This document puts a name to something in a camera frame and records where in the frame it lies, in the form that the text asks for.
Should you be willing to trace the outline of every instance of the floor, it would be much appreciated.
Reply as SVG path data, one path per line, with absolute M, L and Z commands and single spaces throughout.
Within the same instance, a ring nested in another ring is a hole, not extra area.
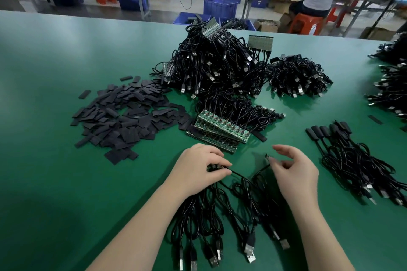
M 119 3 L 107 6 L 99 5 L 96 0 L 84 0 L 84 4 L 77 7 L 54 7 L 46 0 L 36 0 L 40 13 L 69 15 L 79 17 L 95 17 L 140 21 L 140 12 L 122 11 Z M 151 16 L 146 21 L 172 23 L 180 12 L 203 13 L 204 0 L 150 0 Z M 237 7 L 236 17 L 241 17 L 244 2 Z M 35 7 L 29 0 L 0 0 L 0 10 L 36 12 Z M 359 37 L 365 27 L 371 26 L 379 12 L 362 11 L 359 18 L 348 33 L 348 37 Z M 274 12 L 270 8 L 251 8 L 249 18 L 267 19 L 278 21 L 282 14 Z M 333 22 L 327 24 L 321 35 L 340 36 L 352 20 L 351 15 L 346 15 L 341 27 L 333 28 Z M 405 21 L 393 14 L 386 14 L 378 24 L 391 31 L 396 31 Z

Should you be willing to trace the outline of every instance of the finger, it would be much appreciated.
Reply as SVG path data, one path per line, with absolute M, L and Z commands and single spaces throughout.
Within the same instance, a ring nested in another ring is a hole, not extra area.
M 201 147 L 201 146 L 206 146 L 206 145 L 198 143 L 198 144 L 193 145 L 191 147 L 191 149 L 196 149 L 196 148 Z
M 278 175 L 285 170 L 283 166 L 281 166 L 280 162 L 273 158 L 272 156 L 269 157 L 269 162 L 275 175 Z
M 208 154 L 206 165 L 209 165 L 209 164 L 220 164 L 220 165 L 227 166 L 227 167 L 231 166 L 231 162 L 229 162 L 227 159 L 225 159 L 215 153 Z
M 213 184 L 215 182 L 221 181 L 224 177 L 231 175 L 230 169 L 221 168 L 217 171 L 211 171 L 207 173 L 208 183 Z
M 281 165 L 286 169 L 290 168 L 293 164 L 294 161 L 281 161 Z
M 303 154 L 303 152 L 301 150 L 299 150 L 293 146 L 273 145 L 273 149 L 276 150 L 279 154 L 292 158 L 294 161 L 301 160 L 301 159 L 307 157 L 305 154 Z
M 203 145 L 202 146 L 202 150 L 205 150 L 208 153 L 215 153 L 221 157 L 224 157 L 225 155 L 223 154 L 223 152 L 221 150 L 219 150 L 218 148 L 216 148 L 215 146 L 208 146 L 208 145 Z

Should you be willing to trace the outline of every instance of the hand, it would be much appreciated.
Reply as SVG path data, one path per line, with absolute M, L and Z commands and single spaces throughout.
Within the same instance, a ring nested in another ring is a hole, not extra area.
M 177 191 L 181 191 L 183 199 L 199 193 L 212 183 L 220 181 L 231 174 L 231 171 L 227 168 L 212 172 L 206 171 L 209 164 L 231 166 L 231 163 L 223 157 L 222 151 L 214 146 L 193 145 L 182 152 L 170 175 L 165 180 L 165 184 Z
M 318 207 L 318 168 L 301 150 L 286 145 L 274 145 L 277 153 L 293 161 L 278 161 L 269 157 L 278 187 L 290 208 Z

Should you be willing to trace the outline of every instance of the black shorts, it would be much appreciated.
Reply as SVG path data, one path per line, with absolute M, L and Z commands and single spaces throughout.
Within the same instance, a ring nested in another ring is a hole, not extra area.
M 324 10 L 324 11 L 314 10 L 314 9 L 304 6 L 303 1 L 298 1 L 298 2 L 293 2 L 290 5 L 289 11 L 293 12 L 295 15 L 297 15 L 298 13 L 302 13 L 305 15 L 309 15 L 311 17 L 327 17 L 330 12 L 330 9 Z

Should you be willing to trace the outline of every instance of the green table surface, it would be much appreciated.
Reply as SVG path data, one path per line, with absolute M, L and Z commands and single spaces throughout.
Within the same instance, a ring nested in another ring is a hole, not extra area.
M 248 39 L 260 32 L 234 31 Z M 82 127 L 69 126 L 71 115 L 89 103 L 96 91 L 119 78 L 141 75 L 169 60 L 186 37 L 179 25 L 53 16 L 0 11 L 0 261 L 2 270 L 84 270 L 102 248 L 140 209 L 169 174 L 180 153 L 196 140 L 172 127 L 133 150 L 135 161 L 113 166 L 105 149 L 91 144 L 76 149 Z M 293 99 L 272 96 L 263 87 L 255 100 L 287 117 L 264 131 L 268 140 L 252 137 L 226 158 L 234 170 L 250 176 L 276 155 L 272 144 L 300 148 L 319 168 L 321 210 L 357 270 L 405 270 L 407 210 L 373 193 L 377 206 L 358 202 L 319 164 L 320 154 L 304 129 L 347 121 L 357 142 L 397 169 L 407 181 L 406 134 L 394 114 L 369 107 L 365 93 L 380 79 L 379 61 L 367 54 L 380 42 L 340 37 L 273 33 L 272 57 L 302 54 L 320 63 L 334 81 L 323 97 Z M 88 99 L 78 99 L 91 89 Z M 169 100 L 193 106 L 177 92 Z M 367 115 L 384 122 L 378 125 Z M 231 199 L 235 207 L 237 201 Z M 287 213 L 291 249 L 282 251 L 262 228 L 257 229 L 249 264 L 238 253 L 237 238 L 224 218 L 224 260 L 218 270 L 304 270 L 298 230 Z M 199 270 L 210 265 L 198 248 Z M 164 240 L 154 270 L 173 269 L 171 245 Z

